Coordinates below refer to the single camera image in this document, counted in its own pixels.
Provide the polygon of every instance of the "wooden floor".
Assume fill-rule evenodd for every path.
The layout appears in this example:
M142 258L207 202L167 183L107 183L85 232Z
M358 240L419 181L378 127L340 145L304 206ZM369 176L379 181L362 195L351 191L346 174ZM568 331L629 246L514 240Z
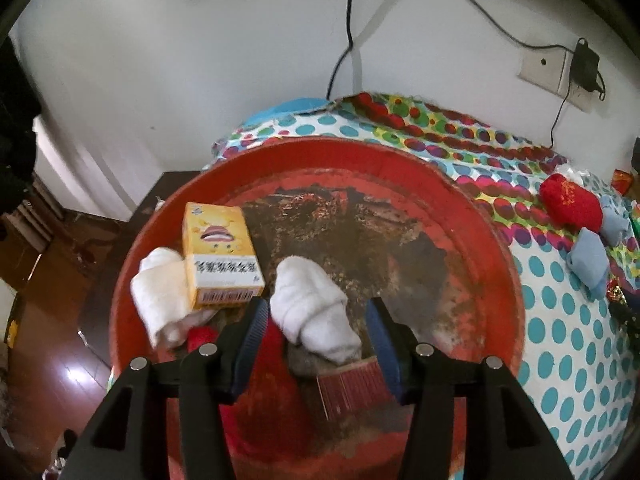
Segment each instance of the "wooden floor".
M73 231L81 240L112 238L100 224L81 219ZM95 250L98 262L107 251ZM76 323L92 275L54 240L22 290L20 329L10 356L8 432L33 472L49 465L65 428L84 428L105 394L110 371L82 344Z

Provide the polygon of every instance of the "wooden furniture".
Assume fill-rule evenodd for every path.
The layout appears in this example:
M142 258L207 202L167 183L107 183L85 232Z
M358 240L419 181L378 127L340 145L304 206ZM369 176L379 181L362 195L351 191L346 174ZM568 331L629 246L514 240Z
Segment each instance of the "wooden furniture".
M84 300L78 317L78 334L84 344L109 366L111 366L109 355L111 297L129 248L153 214L158 198L166 200L174 191L199 173L199 171L163 173L133 213L129 222L123 227L122 232L113 243L107 259L96 273L94 284Z

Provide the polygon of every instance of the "power cord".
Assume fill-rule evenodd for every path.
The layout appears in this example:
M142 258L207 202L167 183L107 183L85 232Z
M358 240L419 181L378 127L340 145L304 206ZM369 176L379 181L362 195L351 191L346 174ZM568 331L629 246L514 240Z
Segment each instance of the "power cord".
M562 99L562 102L560 103L560 108L558 108L558 114L556 115L556 119L554 120L554 123L551 126L551 144L549 145L549 149L553 148L554 146L554 129L556 127L556 124L558 124L558 119L560 118L560 112L562 111L562 107L564 106L564 103L569 98L570 93L571 93L571 80L569 79L569 85L566 88L566 95L564 96L564 99Z
M331 98L331 90L334 88L334 80L335 76L340 69L340 65L344 61L344 58L353 50L353 36L351 35L351 5L353 4L353 0L347 0L347 40L349 44L347 48L344 49L342 55L338 58L338 62L335 64L334 71L331 74L331 79L329 79L329 86L326 89L325 99L328 101Z
M482 5L480 5L476 0L468 0L476 9L478 9L480 12L482 12L484 14L484 16L491 22L493 23L494 27L497 28L501 33L503 33L507 38L509 38L511 41L513 41L513 43L518 44L519 46L522 46L524 48L528 48L530 50L548 50L551 48L561 48L566 52L570 52L571 54L574 54L574 51L570 48L568 48L567 46L564 46L563 44L559 44L559 43L552 43L552 44L546 44L546 45L535 45L535 44L530 44L530 43L526 43L522 40L519 40L518 38L516 38L513 34L510 34L503 26L500 25L500 23L496 22L494 20L494 18L484 9L484 7ZM604 85L604 79L602 78L602 74L600 73L600 71L598 70L598 77L600 78L600 81L602 83L602 92L600 92L600 101L604 101L606 95L607 95L607 88ZM567 87L567 91L566 91L566 96L564 97L564 99L562 100L562 103L560 105L560 108L558 110L558 114L556 115L556 120L554 121L553 126L551 126L551 145L549 146L550 148L552 148L554 146L554 129L556 127L556 124L558 124L558 119L560 117L560 112L562 111L562 107L564 106L564 103L566 102L566 100L569 98L569 94L571 93L571 80L569 80L569 85Z

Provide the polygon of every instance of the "blue polka dot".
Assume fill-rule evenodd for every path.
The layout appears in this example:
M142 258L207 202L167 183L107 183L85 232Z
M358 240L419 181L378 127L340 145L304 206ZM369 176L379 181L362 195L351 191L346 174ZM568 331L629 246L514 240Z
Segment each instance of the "blue polka dot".
M531 321L529 321L527 334L529 335L529 340L532 343L542 343L543 339L545 338L544 322L539 317L533 318Z
M596 384L600 384L604 379L604 364L598 363L598 367L596 368Z
M563 381L568 381L571 377L571 373L574 371L574 362L570 355L565 355L560 361L558 367L558 374Z
M575 451L572 449L569 453L567 453L564 456L564 461L566 462L567 465L571 465L571 463L574 461L574 457L575 457Z
M540 403L540 409L542 413L551 413L558 405L558 390L555 388L549 388L542 396L542 402Z
M601 391L600 391L600 403L603 406L606 406L609 403L609 400L611 399L611 392L609 391L609 387L605 386Z
M587 455L589 454L589 446L584 446L580 453L578 453L578 458L575 461L575 465L580 465L587 459Z
M551 335L558 344L562 343L566 338L566 326L564 321L556 319L551 325Z
M296 128L296 133L299 135L310 135L316 130L315 126L312 124L300 124Z
M631 382L631 379L627 379L625 381L625 383L622 385L622 398L626 399L629 394L631 393L631 390L633 389L634 384Z
M589 343L589 346L587 346L586 359L587 359L587 364L589 365L592 365L594 364L594 362L596 362L596 344L595 343Z
M591 322L591 312L586 305L580 306L580 321L584 326L587 326Z
M513 262L516 264L516 269L518 270L518 275L522 275L522 264L520 263L520 260L517 259L515 256L513 257ZM524 288L526 285L522 286L522 293L524 294Z
M571 344L576 350L582 350L584 339L582 338L582 332L580 332L579 328L574 328L571 332Z
M538 359L538 375L542 379L546 379L551 375L551 371L554 369L554 357L549 352L542 352L540 359Z
M318 117L318 122L323 126L328 126L329 124L335 124L335 117L332 115L323 115L322 117Z
M453 169L456 170L460 175L470 175L471 168L468 166L463 166L462 164L454 164ZM513 259L516 261L516 264L519 264L520 261L514 256Z
M560 420L568 421L574 414L574 398L567 397L560 406Z
M596 403L596 394L593 390L589 390L587 394L584 396L584 402L582 405L587 412L590 412Z
M562 270L562 266L558 262L551 263L551 275L554 277L554 280L558 283L562 283L564 280L564 270Z
M542 278L542 276L545 275L545 266L537 256L532 256L529 258L529 270L534 276L537 276L538 278Z
M602 322L599 319L593 323L593 333L598 339L602 339L602 336L604 335Z
M593 428L595 427L596 427L596 416L593 415L584 425L584 436L588 437L593 431Z
M522 267L519 267L519 269L520 270L518 271L518 273L522 273ZM533 306L536 304L536 295L533 293L533 290L531 290L530 286L522 286L522 299L524 300L524 308L526 308L527 310L533 308Z
M562 309L567 314L573 314L575 311L575 301L574 297L568 292L562 295Z
M591 453L589 454L589 458L591 458L592 460L595 458L595 456L598 454L599 450L600 450L600 440L596 440L596 443L593 444L593 447L591 448Z
M627 420L631 411L631 402L626 403L620 411L620 420Z
M611 357L611 352L612 352L612 348L611 348L611 338L607 337L606 341L604 342L604 357L606 357L607 359L609 359Z
M578 278L578 276L573 272L569 273L569 283L571 284L571 288L576 292L580 290L580 278Z
M604 412L601 416L600 416L600 420L598 420L598 431L602 431L604 430L604 428L607 425L607 412Z
M520 371L518 372L518 382L521 384L521 386L524 386L525 384L527 384L527 381L529 380L529 375L530 375L529 364L526 361L523 361L522 364L520 365Z
M545 285L542 288L542 303L544 303L547 308L555 308L557 302L558 298L556 298L554 290L550 286Z
M345 137L357 137L358 131L350 126L340 126L340 133Z
M569 431L566 433L566 441L571 444L580 433L580 428L582 427L582 421L577 419L569 428Z
M291 126L296 123L296 118L293 115L288 115L278 120L278 126Z
M607 449L609 449L609 446L611 446L611 441L613 440L613 437L611 435L607 436L604 439L604 442L602 443L602 452L604 453Z
M609 417L609 427L611 428L618 420L618 409L611 410L611 416Z
M587 370L580 368L575 375L575 391L580 393L587 385Z

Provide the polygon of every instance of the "red bucket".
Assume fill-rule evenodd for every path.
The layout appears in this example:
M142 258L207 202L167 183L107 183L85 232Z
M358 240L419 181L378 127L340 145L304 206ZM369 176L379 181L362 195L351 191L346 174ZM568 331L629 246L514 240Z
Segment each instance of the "red bucket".
M137 356L155 362L171 359L167 352L150 348L146 331L132 301L129 284L138 272L140 260L159 246L174 246L180 239L182 218L187 202L241 205L246 200L289 189L300 182L322 186L344 184L353 179L363 192L380 192L383 182L396 206L411 212L414 203L426 204L429 215L447 226L452 244L464 256L469 275L481 292L474 297L481 312L481 347L471 354L456 357L479 359L497 355L517 374L522 357L524 306L520 281L507 248L495 233L491 222L437 168L419 158L378 144L307 137L276 140L241 152L231 160L215 165L180 188L156 212L142 229L120 271L111 307L111 359L116 375ZM183 478L177 409L168 410L169 462L172 478ZM407 433L384 433L369 442L359 443L346 456L329 450L306 458L265 463L230 448L239 479L391 479L398 474ZM464 433L456 432L454 468L462 466Z

